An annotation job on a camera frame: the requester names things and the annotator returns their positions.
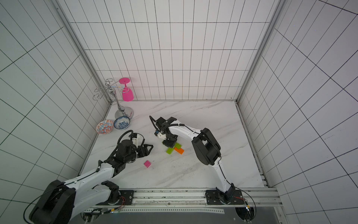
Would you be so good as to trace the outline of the chrome glass holder stand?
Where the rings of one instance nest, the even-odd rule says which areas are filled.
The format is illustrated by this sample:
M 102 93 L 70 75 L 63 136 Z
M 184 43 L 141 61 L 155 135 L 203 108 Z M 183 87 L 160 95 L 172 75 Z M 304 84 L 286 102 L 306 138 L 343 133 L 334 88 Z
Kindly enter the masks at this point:
M 107 101 L 109 103 L 117 104 L 117 111 L 115 113 L 115 117 L 127 116 L 130 119 L 134 116 L 134 111 L 132 108 L 123 106 L 120 104 L 120 98 L 122 98 L 122 89 L 124 85 L 120 84 L 119 81 L 114 81 L 112 78 L 108 78 L 104 82 L 104 87 L 99 87 L 94 90 L 93 99 L 95 101 L 99 101 L 103 98 L 103 96 L 107 97 Z

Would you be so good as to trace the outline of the blue floral ceramic bowl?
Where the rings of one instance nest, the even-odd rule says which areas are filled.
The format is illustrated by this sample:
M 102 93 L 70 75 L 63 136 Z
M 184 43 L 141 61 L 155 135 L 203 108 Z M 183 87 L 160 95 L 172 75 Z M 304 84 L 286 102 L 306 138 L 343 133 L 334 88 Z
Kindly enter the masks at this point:
M 130 124 L 130 118 L 127 117 L 127 116 L 121 116 L 121 117 L 118 117 L 114 122 L 113 122 L 113 126 L 115 129 L 118 129 L 118 130 L 124 130 L 126 129 L 129 124 Z

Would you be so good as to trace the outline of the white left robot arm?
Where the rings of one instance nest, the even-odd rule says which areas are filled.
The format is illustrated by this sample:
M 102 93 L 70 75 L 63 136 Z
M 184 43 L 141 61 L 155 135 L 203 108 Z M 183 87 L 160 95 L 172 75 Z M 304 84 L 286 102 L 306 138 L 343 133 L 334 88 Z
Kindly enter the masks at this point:
M 148 156 L 153 145 L 145 144 L 143 135 L 132 130 L 120 136 L 109 157 L 98 161 L 95 169 L 61 182 L 51 182 L 44 193 L 37 197 L 29 215 L 23 219 L 28 224 L 67 224 L 73 217 L 97 204 L 112 205 L 115 210 L 125 206 L 119 186 L 111 181 L 128 163 Z

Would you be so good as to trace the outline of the orange patterned ceramic bowl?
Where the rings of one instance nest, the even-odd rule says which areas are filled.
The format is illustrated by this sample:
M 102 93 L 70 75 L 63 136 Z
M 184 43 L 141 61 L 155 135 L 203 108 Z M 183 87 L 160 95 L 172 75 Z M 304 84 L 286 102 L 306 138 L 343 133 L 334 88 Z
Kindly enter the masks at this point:
M 96 132 L 98 134 L 108 134 L 110 133 L 114 128 L 114 123 L 112 120 L 103 120 L 96 126 Z

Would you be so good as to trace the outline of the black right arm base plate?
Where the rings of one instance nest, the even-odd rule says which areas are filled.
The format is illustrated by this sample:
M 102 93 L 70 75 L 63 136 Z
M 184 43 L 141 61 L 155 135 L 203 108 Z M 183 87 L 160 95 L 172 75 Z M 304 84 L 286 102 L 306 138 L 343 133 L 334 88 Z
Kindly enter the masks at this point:
M 223 193 L 217 189 L 206 190 L 205 198 L 208 205 L 244 205 L 240 190 L 235 190 L 231 197 L 228 193 Z

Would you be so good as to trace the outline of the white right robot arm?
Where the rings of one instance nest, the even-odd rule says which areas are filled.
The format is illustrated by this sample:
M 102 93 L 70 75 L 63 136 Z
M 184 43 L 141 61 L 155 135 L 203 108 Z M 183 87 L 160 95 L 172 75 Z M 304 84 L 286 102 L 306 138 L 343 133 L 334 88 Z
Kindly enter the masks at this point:
M 219 201 L 223 204 L 229 204 L 236 187 L 225 177 L 221 168 L 221 147 L 211 131 L 207 128 L 200 130 L 189 127 L 174 117 L 169 119 L 160 117 L 157 120 L 152 116 L 149 118 L 156 129 L 155 136 L 163 140 L 164 146 L 175 148 L 179 137 L 191 142 L 198 160 L 204 165 L 211 165 L 221 180 L 222 187 L 216 188 Z

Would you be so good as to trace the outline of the pink wine glass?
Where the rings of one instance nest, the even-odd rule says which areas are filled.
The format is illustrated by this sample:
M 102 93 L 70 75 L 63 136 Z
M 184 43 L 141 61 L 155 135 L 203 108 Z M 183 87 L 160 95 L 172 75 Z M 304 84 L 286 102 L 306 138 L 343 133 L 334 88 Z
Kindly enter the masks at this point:
M 119 80 L 119 83 L 124 85 L 122 89 L 122 98 L 125 102 L 131 102 L 134 100 L 134 95 L 132 90 L 127 86 L 130 83 L 130 79 L 127 77 L 123 77 Z

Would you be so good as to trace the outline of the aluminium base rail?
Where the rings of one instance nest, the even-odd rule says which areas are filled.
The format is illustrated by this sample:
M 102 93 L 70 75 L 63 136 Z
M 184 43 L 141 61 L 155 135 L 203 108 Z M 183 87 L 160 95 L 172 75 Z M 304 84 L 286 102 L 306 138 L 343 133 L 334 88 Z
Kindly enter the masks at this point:
M 85 213 L 119 212 L 211 212 L 223 213 L 225 207 L 282 207 L 275 188 L 237 189 L 228 203 L 220 201 L 218 191 L 208 188 L 121 189 L 122 201 L 116 205 L 95 205 Z

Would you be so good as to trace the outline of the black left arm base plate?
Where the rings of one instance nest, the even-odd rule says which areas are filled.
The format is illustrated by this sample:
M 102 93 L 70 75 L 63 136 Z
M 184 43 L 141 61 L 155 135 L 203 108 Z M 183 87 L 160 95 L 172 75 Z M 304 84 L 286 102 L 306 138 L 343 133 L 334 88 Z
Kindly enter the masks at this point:
M 122 205 L 132 205 L 133 198 L 134 190 L 119 190 L 118 193 L 110 196 L 107 201 L 97 204 L 97 206 L 119 207 Z

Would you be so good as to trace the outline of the pink square lego brick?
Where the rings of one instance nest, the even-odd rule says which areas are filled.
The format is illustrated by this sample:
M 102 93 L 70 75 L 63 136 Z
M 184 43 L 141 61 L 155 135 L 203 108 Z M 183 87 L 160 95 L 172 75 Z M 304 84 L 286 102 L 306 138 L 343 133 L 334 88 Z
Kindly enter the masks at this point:
M 151 166 L 151 162 L 150 162 L 150 161 L 146 161 L 146 162 L 144 163 L 144 166 L 145 166 L 146 168 L 149 168 L 149 167 Z

